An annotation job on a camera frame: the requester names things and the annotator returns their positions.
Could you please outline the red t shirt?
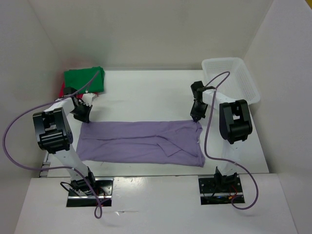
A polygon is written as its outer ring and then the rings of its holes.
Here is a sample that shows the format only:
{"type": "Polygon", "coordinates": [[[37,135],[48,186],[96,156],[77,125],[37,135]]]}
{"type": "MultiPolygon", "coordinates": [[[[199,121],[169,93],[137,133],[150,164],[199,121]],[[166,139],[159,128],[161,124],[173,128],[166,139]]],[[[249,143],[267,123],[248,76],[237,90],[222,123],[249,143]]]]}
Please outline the red t shirt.
{"type": "MultiPolygon", "coordinates": [[[[62,83],[62,86],[61,86],[61,89],[60,89],[60,92],[59,92],[59,95],[58,97],[59,98],[62,98],[64,96],[64,88],[65,88],[65,83],[63,82],[62,83]]],[[[82,98],[84,94],[78,94],[76,95],[77,98],[82,98]]]]}

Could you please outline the green t shirt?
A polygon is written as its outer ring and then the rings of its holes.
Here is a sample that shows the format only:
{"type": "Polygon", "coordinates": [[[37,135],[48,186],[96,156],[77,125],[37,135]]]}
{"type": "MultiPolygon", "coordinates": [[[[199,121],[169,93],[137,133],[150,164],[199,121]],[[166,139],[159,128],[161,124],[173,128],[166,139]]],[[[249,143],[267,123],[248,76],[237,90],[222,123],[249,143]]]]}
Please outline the green t shirt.
{"type": "Polygon", "coordinates": [[[88,93],[101,93],[104,91],[105,72],[104,69],[100,66],[65,71],[64,85],[65,87],[71,87],[76,90],[80,90],[94,77],[96,73],[98,73],[98,75],[93,79],[92,83],[82,89],[79,94],[84,94],[86,90],[88,93]]]}

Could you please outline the lavender t shirt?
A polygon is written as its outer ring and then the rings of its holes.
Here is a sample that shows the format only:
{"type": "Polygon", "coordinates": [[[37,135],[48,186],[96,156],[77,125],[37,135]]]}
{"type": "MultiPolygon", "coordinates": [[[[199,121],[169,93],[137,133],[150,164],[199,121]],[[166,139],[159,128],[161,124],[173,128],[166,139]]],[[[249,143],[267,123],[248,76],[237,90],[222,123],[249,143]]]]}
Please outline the lavender t shirt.
{"type": "Polygon", "coordinates": [[[76,152],[82,161],[203,167],[201,132],[192,120],[90,122],[81,126],[76,152]]]}

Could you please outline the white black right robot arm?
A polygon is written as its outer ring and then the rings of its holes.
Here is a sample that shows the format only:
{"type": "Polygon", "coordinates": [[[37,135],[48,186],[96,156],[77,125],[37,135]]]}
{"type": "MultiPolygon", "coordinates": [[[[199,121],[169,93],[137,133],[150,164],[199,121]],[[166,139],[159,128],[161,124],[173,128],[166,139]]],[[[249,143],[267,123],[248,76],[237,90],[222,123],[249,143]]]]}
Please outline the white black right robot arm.
{"type": "Polygon", "coordinates": [[[205,87],[202,81],[191,85],[194,103],[190,112],[193,121],[198,122],[205,117],[208,106],[219,112],[219,132],[223,141],[221,158],[229,159],[234,163],[224,161],[216,167],[214,187],[223,192],[235,185],[237,181],[237,163],[240,159],[242,145],[252,133],[253,127],[247,101],[235,100],[217,92],[215,88],[205,87]]]}

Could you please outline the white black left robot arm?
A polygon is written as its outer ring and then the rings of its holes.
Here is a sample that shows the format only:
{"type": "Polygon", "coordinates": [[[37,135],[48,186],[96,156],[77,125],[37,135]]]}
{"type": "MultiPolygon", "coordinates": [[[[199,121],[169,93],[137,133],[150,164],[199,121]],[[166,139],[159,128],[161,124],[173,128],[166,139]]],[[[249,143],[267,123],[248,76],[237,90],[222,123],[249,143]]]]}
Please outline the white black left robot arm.
{"type": "Polygon", "coordinates": [[[76,89],[69,87],[63,91],[64,100],[59,100],[43,112],[33,114],[37,143],[42,150],[53,154],[71,177],[71,188],[76,192],[91,195],[97,190],[97,182],[88,166],[79,158],[73,147],[73,133],[67,116],[89,123],[92,104],[76,96],[76,89]]]}

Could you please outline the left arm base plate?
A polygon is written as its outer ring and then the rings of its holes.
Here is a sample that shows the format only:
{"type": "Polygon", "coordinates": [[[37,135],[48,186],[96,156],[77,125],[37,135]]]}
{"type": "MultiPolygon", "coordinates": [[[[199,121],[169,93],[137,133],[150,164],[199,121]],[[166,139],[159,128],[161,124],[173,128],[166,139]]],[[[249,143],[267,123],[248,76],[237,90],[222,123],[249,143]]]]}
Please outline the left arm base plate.
{"type": "MultiPolygon", "coordinates": [[[[114,179],[112,177],[97,177],[95,179],[97,188],[95,192],[102,207],[111,207],[114,179]]],[[[93,194],[86,195],[82,191],[75,191],[68,182],[61,182],[60,185],[68,193],[66,207],[96,207],[97,201],[93,194]]]]}

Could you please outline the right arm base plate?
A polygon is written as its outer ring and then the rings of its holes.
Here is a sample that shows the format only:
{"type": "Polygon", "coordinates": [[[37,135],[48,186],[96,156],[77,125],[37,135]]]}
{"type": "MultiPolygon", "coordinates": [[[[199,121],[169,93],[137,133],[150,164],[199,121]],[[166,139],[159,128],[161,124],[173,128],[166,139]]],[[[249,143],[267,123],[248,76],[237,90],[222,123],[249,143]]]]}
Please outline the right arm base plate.
{"type": "Polygon", "coordinates": [[[213,176],[199,177],[199,192],[201,205],[223,205],[231,204],[234,198],[234,204],[245,203],[243,189],[240,178],[235,182],[217,184],[213,176]]]}

